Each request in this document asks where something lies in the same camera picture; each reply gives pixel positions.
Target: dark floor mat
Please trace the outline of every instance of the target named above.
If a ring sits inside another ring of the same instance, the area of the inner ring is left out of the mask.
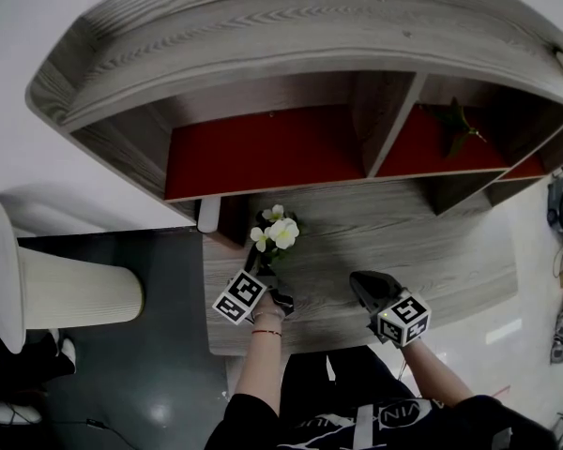
[[[127,267],[145,287],[132,322],[65,330],[77,348],[75,375],[47,383],[53,420],[93,418],[139,449],[199,449],[221,420],[222,357],[208,351],[202,235],[186,230],[21,239],[61,257]],[[123,449],[107,431],[58,425],[68,450]]]

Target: red shelf back panel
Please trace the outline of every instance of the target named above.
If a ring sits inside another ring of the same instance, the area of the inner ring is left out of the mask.
[[[507,170],[509,165],[491,141],[492,131],[482,109],[465,109],[465,117],[488,141],[467,139],[459,153],[448,157],[450,137],[438,120],[413,106],[377,176],[425,176]]]
[[[546,171],[537,154],[532,154],[521,162],[509,173],[501,176],[499,180],[525,180],[527,178],[542,178]]]
[[[361,178],[350,109],[294,109],[174,130],[165,200]]]

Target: wooden table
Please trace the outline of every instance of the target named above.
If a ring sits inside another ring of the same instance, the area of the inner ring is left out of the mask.
[[[510,228],[503,208],[473,197],[436,217],[415,181],[372,182],[264,193],[251,213],[283,204],[306,229],[276,264],[295,292],[297,311],[283,327],[283,351],[304,353],[376,341],[348,286],[355,270],[392,274],[432,308],[432,326],[463,319],[517,293]],[[248,253],[203,241],[210,351],[242,355],[250,324],[234,326],[212,308]]]

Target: white flower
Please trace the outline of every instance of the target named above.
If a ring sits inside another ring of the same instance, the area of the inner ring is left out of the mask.
[[[278,248],[286,250],[296,242],[299,234],[300,230],[297,223],[291,218],[283,218],[273,224],[269,238],[275,242]]]
[[[263,218],[269,221],[278,221],[283,218],[283,206],[273,205],[273,209],[263,210]]]
[[[256,242],[256,249],[259,251],[265,251],[266,249],[266,240],[269,238],[269,232],[271,231],[271,227],[265,228],[263,232],[260,228],[254,227],[251,230],[251,240]]]

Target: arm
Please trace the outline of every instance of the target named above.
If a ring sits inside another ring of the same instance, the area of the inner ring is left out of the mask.
[[[256,309],[252,330],[282,332],[283,312],[266,293]],[[208,439],[205,450],[275,448],[280,414],[280,361],[282,338],[253,333],[236,386],[223,421]]]
[[[282,332],[282,311],[266,293],[254,311],[253,331]],[[263,400],[280,414],[280,365],[282,337],[270,333],[253,333],[246,362],[236,386],[236,394],[252,395]]]
[[[401,349],[411,368],[421,396],[449,407],[474,396],[467,385],[432,353],[420,338]]]

